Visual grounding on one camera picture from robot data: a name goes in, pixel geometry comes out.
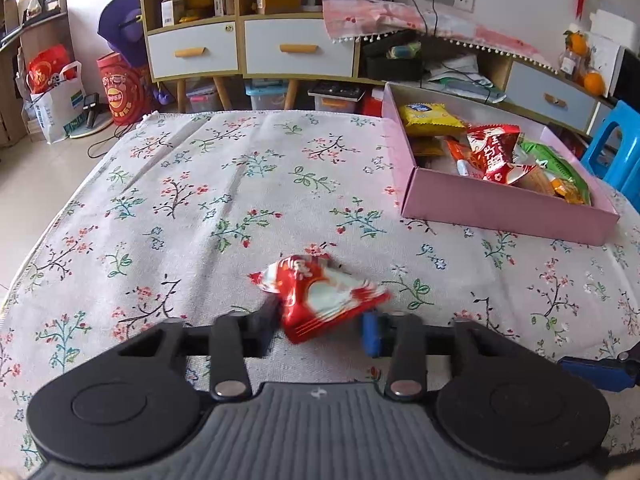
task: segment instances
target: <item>wooden drawer handle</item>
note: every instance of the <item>wooden drawer handle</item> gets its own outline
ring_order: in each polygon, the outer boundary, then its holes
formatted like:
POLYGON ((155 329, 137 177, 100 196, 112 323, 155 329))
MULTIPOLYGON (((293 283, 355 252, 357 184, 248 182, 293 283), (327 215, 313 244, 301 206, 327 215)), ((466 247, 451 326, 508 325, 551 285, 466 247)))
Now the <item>wooden drawer handle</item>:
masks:
POLYGON ((550 105, 557 106, 558 108, 567 108, 566 101, 562 101, 562 99, 553 97, 551 94, 544 94, 544 95, 545 95, 545 101, 550 105))
POLYGON ((175 57, 196 57, 202 56, 206 50, 203 46, 194 46, 193 48, 183 48, 174 52, 175 57))
POLYGON ((287 54, 313 54, 318 50, 317 45, 304 45, 304 44, 281 44, 280 51, 287 54))

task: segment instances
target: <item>green snack package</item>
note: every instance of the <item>green snack package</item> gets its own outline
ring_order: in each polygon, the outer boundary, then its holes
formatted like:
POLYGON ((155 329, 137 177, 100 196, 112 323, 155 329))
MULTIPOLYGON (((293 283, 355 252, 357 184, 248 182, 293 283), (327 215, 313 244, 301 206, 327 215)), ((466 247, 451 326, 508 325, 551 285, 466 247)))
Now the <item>green snack package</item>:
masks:
POLYGON ((558 155, 552 147, 527 139, 520 141, 520 147, 524 152, 533 155, 536 158, 536 164, 541 168, 562 180, 574 184, 580 193, 582 201, 586 205, 591 205, 591 194, 587 183, 575 171, 574 167, 558 155))

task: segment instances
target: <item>metal rivet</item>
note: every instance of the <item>metal rivet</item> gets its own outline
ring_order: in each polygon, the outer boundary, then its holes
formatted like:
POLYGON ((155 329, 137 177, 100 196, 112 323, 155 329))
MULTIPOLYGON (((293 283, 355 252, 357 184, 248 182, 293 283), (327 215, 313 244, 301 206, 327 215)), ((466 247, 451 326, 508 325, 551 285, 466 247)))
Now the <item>metal rivet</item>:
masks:
POLYGON ((411 397, 422 391, 422 386, 413 380, 401 380, 391 383, 391 391, 398 397, 411 397))
POLYGON ((220 397, 237 397, 246 391, 246 386, 240 381, 222 381, 214 388, 220 397))

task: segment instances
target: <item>pink box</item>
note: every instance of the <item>pink box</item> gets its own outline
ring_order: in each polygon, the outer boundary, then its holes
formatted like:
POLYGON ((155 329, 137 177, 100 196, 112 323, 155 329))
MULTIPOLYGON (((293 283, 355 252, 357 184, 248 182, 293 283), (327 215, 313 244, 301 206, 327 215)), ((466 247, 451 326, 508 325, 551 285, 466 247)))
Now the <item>pink box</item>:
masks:
POLYGON ((460 97, 387 83, 382 102, 386 145, 393 163, 394 185, 404 218, 468 225, 592 246, 607 241, 620 215, 606 192, 546 126, 493 106, 460 97), (441 103, 470 124, 517 124, 527 138, 539 140, 562 155, 589 185, 592 206, 417 166, 402 127, 398 107, 441 103))

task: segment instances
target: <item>wooden cabinet leg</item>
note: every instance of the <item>wooden cabinet leg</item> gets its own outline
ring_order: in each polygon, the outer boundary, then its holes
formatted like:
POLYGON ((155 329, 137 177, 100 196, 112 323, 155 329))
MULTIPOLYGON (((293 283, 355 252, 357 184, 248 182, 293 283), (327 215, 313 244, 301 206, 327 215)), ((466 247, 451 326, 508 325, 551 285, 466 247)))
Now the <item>wooden cabinet leg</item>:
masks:
POLYGON ((213 82, 216 84, 216 90, 218 91, 218 96, 220 97, 222 108, 225 111, 232 110, 233 108, 231 107, 231 99, 229 99, 229 94, 226 93, 225 78, 215 77, 213 78, 213 82))
POLYGON ((183 114, 187 110, 186 81, 178 79, 178 113, 183 114))
POLYGON ((296 104, 296 95, 298 94, 298 85, 300 81, 297 79, 289 79, 289 87, 287 88, 287 97, 284 99, 284 109, 292 110, 296 104))

